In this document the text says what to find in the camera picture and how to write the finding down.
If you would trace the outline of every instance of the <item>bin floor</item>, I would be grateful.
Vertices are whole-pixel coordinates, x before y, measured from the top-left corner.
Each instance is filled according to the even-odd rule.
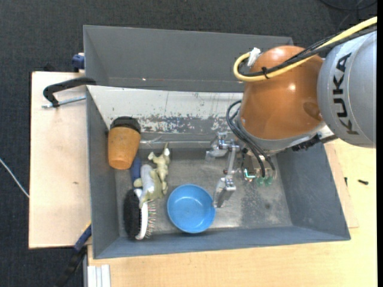
[[[173,156],[169,166],[168,193],[162,199],[156,200],[156,224],[152,237],[156,234],[182,233],[170,221],[166,210],[166,203],[170,193],[179,185],[196,184],[213,196],[218,180],[223,177],[226,168],[227,155],[216,158],[213,162],[205,162],[205,150],[195,152],[188,158],[187,151],[182,156]],[[228,228],[263,228],[292,225],[279,169],[275,158],[273,162],[277,169],[277,177],[269,186],[259,186],[255,181],[247,182],[241,179],[240,171],[235,175],[236,191],[230,200],[224,202],[223,207],[217,208],[215,220],[209,230]],[[132,188],[128,170],[116,170],[116,194],[118,207],[118,223],[120,236],[126,237],[123,221],[123,202],[128,189]]]

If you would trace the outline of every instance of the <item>white wire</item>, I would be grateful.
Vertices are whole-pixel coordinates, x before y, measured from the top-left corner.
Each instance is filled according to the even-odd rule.
[[[14,176],[13,172],[11,171],[11,169],[9,169],[9,167],[3,162],[3,160],[1,159],[0,157],[0,163],[2,163],[2,165],[6,168],[6,170],[10,173],[10,175],[12,176],[12,178],[14,179],[14,181],[16,182],[17,186],[20,187],[20,189],[23,191],[24,195],[26,195],[28,198],[29,198],[29,194],[26,192],[26,190],[24,189],[23,185],[20,184],[20,182],[16,179],[16,177]]]

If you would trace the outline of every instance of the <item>black cap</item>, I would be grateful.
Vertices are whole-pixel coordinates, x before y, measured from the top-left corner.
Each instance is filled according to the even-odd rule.
[[[112,124],[110,125],[110,129],[113,129],[114,127],[128,127],[130,129],[136,130],[141,134],[141,127],[139,126],[137,119],[132,117],[118,117],[117,119],[113,120]]]

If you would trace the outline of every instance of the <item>brush bristles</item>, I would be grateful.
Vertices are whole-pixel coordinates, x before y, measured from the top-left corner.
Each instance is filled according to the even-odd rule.
[[[148,201],[148,226],[145,233],[145,238],[149,238],[156,224],[156,201]]]

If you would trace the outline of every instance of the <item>blue object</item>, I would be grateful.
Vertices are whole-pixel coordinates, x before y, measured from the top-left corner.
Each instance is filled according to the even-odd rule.
[[[88,238],[92,235],[92,225],[89,224],[88,227],[85,229],[85,231],[82,233],[80,238],[77,240],[77,242],[74,245],[74,250],[76,252],[81,251],[81,248],[85,245]]]
[[[135,180],[141,177],[141,159],[136,155],[133,160],[133,163],[130,167],[130,178],[132,180],[132,184]]]
[[[205,231],[214,221],[215,208],[210,194],[200,186],[177,187],[168,199],[168,215],[173,224],[187,233]]]
[[[72,66],[77,69],[85,69],[85,57],[76,54],[72,57]]]

